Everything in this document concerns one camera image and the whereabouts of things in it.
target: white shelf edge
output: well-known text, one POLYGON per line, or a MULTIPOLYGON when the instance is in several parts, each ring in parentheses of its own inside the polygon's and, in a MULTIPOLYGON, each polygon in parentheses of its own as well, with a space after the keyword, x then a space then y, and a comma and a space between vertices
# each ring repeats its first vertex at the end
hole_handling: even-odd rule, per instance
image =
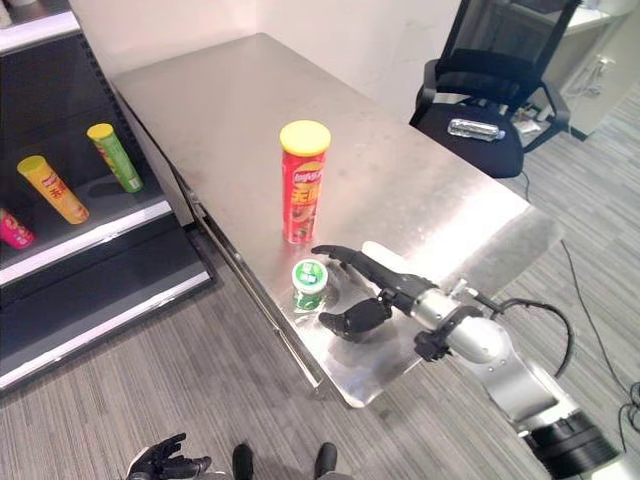
POLYGON ((5 389, 12 383, 15 383, 18 380, 21 380, 26 376, 35 373, 36 371, 46 367, 47 365, 62 360, 65 355, 74 352, 75 350, 81 348, 89 342, 97 339, 98 337, 101 337, 102 335, 110 332, 111 330, 114 330, 115 328, 118 328, 121 325, 124 325, 125 323, 135 319, 136 317, 139 317, 140 315, 156 308, 162 307, 163 305, 171 302, 180 295, 206 282, 207 280, 209 280, 209 278, 210 277, 207 272, 201 272, 191 277, 190 279, 185 280, 184 282, 165 290, 164 292, 154 295, 148 300, 139 303, 135 307, 132 307, 119 315, 116 315, 110 320, 101 323, 97 327, 87 330, 86 332, 57 346, 56 348, 43 353, 39 357, 23 363, 19 367, 0 377, 0 390, 5 389))
POLYGON ((79 31, 80 24, 73 12, 59 13, 58 15, 7 27, 0 30, 0 54, 79 31))
POLYGON ((68 257, 69 255, 113 240, 123 233, 148 223, 170 211, 171 207, 169 203, 166 200, 162 200, 125 217, 99 225, 82 235, 78 235, 66 242, 62 242, 43 252, 36 253, 29 258, 25 258, 20 262, 3 268, 0 270, 0 286, 13 282, 28 273, 68 257))

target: pink snack can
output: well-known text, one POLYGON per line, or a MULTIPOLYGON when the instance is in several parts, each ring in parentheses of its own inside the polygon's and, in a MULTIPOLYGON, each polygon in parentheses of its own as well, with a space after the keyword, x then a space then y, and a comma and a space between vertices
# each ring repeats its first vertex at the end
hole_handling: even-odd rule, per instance
POLYGON ((27 248, 36 237, 16 218, 0 208, 0 240, 7 242, 13 248, 27 248))

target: white wall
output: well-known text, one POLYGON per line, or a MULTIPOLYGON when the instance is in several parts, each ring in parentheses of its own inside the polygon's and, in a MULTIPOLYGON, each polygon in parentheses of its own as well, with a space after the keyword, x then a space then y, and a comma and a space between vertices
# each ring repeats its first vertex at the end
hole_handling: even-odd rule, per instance
POLYGON ((604 48, 598 52, 612 58, 616 64, 601 80, 602 93, 597 97, 570 100, 571 124, 583 133, 591 134, 640 80, 640 7, 624 21, 604 48))
POLYGON ((107 76, 256 31, 257 0, 70 0, 107 76))
POLYGON ((258 30, 408 121, 459 1, 258 0, 258 30))

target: black cable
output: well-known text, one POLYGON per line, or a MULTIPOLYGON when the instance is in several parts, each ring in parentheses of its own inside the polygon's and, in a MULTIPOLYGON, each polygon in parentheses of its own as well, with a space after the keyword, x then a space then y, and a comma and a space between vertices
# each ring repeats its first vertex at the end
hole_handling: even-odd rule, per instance
POLYGON ((589 321, 589 325, 591 326, 591 329, 593 330, 593 333, 595 333, 595 335, 596 335, 596 340, 598 340, 598 345, 600 345, 600 350, 602 351, 602 356, 604 357, 604 361, 607 364, 607 368, 609 369, 609 372, 611 373, 611 376, 613 377, 615 382, 622 389, 622 391, 626 394, 627 393, 627 387, 625 387, 624 383, 622 383, 620 381, 620 378, 618 377, 618 374, 616 373, 615 369, 613 368, 611 360, 609 359, 609 354, 607 353, 607 349, 604 347, 604 343, 602 342, 602 337, 600 337, 600 332, 598 332, 598 329, 596 328, 596 325, 593 322, 593 318, 591 318, 591 314, 589 313, 589 310, 587 309, 587 305, 584 302, 584 298, 582 298, 582 291, 580 290, 580 284, 578 283, 578 276, 576 275, 576 269, 573 266, 573 258, 571 258, 571 253, 569 253, 569 249, 567 248, 567 244, 565 243, 564 240, 560 240, 560 245, 562 245, 562 248, 564 248, 564 252, 567 254, 567 259, 569 260, 569 269, 571 270, 571 276, 573 277, 573 286, 576 289, 576 293, 578 294, 578 300, 580 301, 580 305, 582 306, 582 310, 584 311, 584 314, 586 315, 587 320, 589 321))
POLYGON ((531 187, 531 180, 529 180, 529 175, 527 175, 527 172, 525 172, 524 170, 522 171, 522 175, 527 182, 524 186, 524 198, 527 200, 527 202, 531 203, 531 199, 529 198, 529 187, 531 187))
POLYGON ((567 370, 571 359, 573 358, 573 354, 575 352, 575 332, 573 331, 573 327, 571 326, 571 322, 566 317, 564 313, 560 311, 559 308, 554 307, 553 305, 549 305, 548 303, 538 302, 536 300, 527 300, 525 298, 510 298, 498 305, 499 310, 494 310, 492 308, 493 313, 491 314, 491 320, 495 320, 498 315, 504 315, 504 313, 510 309, 511 307, 515 307, 516 305, 521 305, 526 308, 534 307, 541 308, 543 310, 547 310, 562 320, 564 326, 567 330, 567 346, 565 348, 564 357, 562 358, 562 363, 558 367, 556 373, 553 374, 555 378, 560 378, 564 372, 567 370))
POLYGON ((631 425, 631 428, 636 433, 640 433, 640 425, 637 423, 637 420, 636 420, 636 417, 640 412, 640 382, 633 383, 631 387, 627 389, 624 383, 620 380, 620 377, 618 377, 618 374, 615 368, 613 368, 613 364, 609 359, 609 354, 607 353, 607 349, 605 348, 604 343, 602 342, 602 337, 600 337, 600 332, 598 331, 598 328, 596 327, 596 324, 593 321, 593 318, 591 317, 591 313, 589 313, 589 309, 587 308, 587 305, 585 304, 585 301, 582 298, 582 292, 580 290, 580 284, 578 282, 578 275, 576 274, 576 269, 573 265, 573 259, 571 258, 571 253, 569 252, 569 248, 567 247, 567 244, 565 243, 564 240, 560 240, 560 244, 562 245, 562 248, 564 248, 564 251, 567 254, 567 259, 569 260, 569 268, 571 270, 571 276, 573 277, 573 285, 576 289, 576 293, 578 294, 578 300, 580 301, 582 310, 584 311, 584 314, 587 317, 587 320, 589 321, 589 325, 591 326, 591 329, 593 330, 593 333, 596 336, 596 340, 598 341, 598 345, 600 346, 600 350, 602 351, 602 357, 604 358, 607 368, 609 369, 609 373, 611 373, 611 378, 613 378, 616 384, 618 384, 618 386, 622 389, 624 394, 629 397, 629 401, 623 404, 618 409, 618 432, 620 433, 620 442, 622 443, 622 449, 626 452, 627 443, 624 439, 624 430, 622 428, 622 418, 626 414, 627 421, 629 422, 629 425, 631 425))

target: black shoe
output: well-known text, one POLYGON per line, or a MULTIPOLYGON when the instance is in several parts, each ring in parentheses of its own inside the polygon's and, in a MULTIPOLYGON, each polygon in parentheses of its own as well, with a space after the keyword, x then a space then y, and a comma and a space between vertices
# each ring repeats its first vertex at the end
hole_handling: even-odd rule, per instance
POLYGON ((316 457, 313 478, 318 480, 322 475, 334 472, 338 464, 338 449, 333 443, 323 443, 316 457))
POLYGON ((234 480, 251 480, 253 478, 253 452, 246 443, 233 449, 234 480))

